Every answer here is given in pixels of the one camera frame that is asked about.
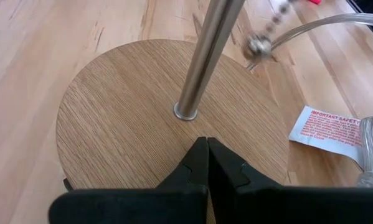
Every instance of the wood grain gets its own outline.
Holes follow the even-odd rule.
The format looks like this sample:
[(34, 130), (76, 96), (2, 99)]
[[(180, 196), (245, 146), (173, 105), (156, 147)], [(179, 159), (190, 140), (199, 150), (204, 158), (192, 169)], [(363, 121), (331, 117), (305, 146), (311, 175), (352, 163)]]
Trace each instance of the wood grain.
[[(284, 1), (246, 0), (224, 54), (245, 65), (245, 34), (261, 29)], [(47, 223), (50, 203), (64, 192), (54, 124), (76, 74), (103, 52), (137, 40), (196, 42), (208, 3), (0, 0), (0, 224)], [(352, 12), (344, 0), (319, 6), (299, 1), (273, 38)], [(317, 28), (275, 55), (278, 63), (263, 63), (252, 75), (278, 103), (286, 131), (303, 105), (343, 116), (373, 115), (373, 33), (366, 26)], [(352, 186), (358, 173), (348, 158), (290, 143), (287, 184)]]
[(223, 56), (199, 107), (178, 120), (195, 45), (145, 40), (89, 63), (66, 91), (57, 118), (62, 167), (75, 188), (153, 188), (199, 136), (215, 137), (272, 179), (286, 174), (280, 110), (245, 68)]

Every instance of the round wooden base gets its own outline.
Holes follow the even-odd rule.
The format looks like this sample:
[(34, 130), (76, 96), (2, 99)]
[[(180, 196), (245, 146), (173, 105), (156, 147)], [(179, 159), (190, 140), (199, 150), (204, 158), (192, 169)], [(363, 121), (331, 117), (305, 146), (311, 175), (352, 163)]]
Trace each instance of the round wooden base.
[(217, 138), (283, 180), (288, 141), (279, 109), (230, 58), (221, 56), (196, 120), (173, 115), (195, 47), (134, 42), (104, 53), (75, 77), (57, 118), (59, 157), (74, 188), (153, 188), (199, 136)]

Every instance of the metal pole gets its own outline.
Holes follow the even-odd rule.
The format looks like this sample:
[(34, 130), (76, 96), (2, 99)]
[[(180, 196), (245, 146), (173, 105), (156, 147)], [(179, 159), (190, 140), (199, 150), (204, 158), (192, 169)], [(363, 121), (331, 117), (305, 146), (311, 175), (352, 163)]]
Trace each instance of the metal pole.
[(191, 121), (245, 0), (211, 0), (179, 101), (177, 118)]

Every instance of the warning label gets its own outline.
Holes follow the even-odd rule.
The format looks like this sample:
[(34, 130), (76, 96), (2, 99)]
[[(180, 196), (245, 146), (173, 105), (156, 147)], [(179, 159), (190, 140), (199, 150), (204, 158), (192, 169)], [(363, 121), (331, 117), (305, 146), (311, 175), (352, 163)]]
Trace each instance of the warning label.
[(305, 106), (289, 140), (348, 156), (362, 166), (360, 122)]

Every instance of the red object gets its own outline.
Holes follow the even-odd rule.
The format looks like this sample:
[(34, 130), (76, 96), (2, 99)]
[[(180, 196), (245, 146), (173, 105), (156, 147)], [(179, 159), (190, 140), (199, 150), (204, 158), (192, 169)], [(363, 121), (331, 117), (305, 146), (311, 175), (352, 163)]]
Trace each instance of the red object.
[(310, 2), (313, 2), (315, 4), (319, 4), (322, 0), (309, 0)]

